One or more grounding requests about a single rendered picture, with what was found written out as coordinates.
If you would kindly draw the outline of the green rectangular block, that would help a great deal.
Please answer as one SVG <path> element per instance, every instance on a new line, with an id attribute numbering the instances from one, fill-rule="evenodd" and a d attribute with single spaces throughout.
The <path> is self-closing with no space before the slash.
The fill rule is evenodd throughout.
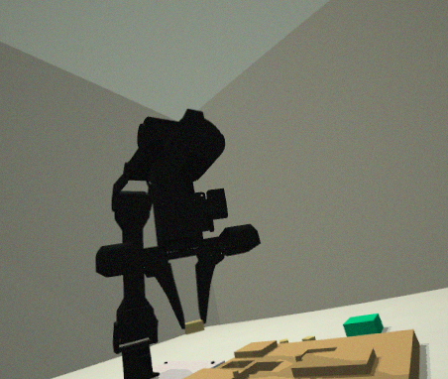
<path id="1" fill-rule="evenodd" d="M 343 325 L 347 337 L 381 333 L 384 328 L 379 314 L 351 316 Z"/>

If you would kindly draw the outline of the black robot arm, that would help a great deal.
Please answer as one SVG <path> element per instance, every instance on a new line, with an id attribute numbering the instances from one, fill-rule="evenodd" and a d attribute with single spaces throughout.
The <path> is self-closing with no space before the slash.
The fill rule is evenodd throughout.
<path id="1" fill-rule="evenodd" d="M 225 149 L 219 129 L 203 112 L 186 109 L 178 122 L 147 117 L 138 129 L 138 150 L 125 162 L 113 185 L 112 211 L 122 229 L 122 243 L 144 248 L 143 229 L 150 219 L 152 199 L 168 190 L 191 190 Z M 121 190 L 128 181 L 147 181 L 148 191 Z M 203 196 L 201 196 L 203 194 Z M 214 219 L 228 217 L 224 189 L 194 192 L 194 200 L 177 202 L 176 195 L 160 204 L 163 237 L 196 231 L 214 232 Z M 168 200 L 169 198 L 169 200 Z M 153 379 L 149 344 L 158 342 L 159 320 L 145 296 L 144 266 L 123 275 L 123 299 L 114 322 L 114 352 L 122 352 L 124 379 Z M 140 339 L 147 340 L 119 347 Z"/>

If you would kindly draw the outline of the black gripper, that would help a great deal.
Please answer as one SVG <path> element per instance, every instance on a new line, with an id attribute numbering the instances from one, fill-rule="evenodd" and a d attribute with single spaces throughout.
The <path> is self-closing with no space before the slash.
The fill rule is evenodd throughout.
<path id="1" fill-rule="evenodd" d="M 173 189 L 161 192 L 152 199 L 158 247 L 137 249 L 131 241 L 101 246 L 95 256 L 96 273 L 106 278 L 134 274 L 139 265 L 143 265 L 145 276 L 155 277 L 165 291 L 181 329 L 185 329 L 184 314 L 168 260 L 191 256 L 198 259 L 195 264 L 198 311 L 200 319 L 206 323 L 215 266 L 225 256 L 247 253 L 261 244 L 259 233 L 251 224 L 226 227 L 218 237 L 206 239 L 203 239 L 202 232 L 196 231 L 163 237 L 160 204 L 166 204 L 165 198 L 169 195 L 176 195 L 177 202 L 194 200 L 193 194 L 191 190 Z"/>

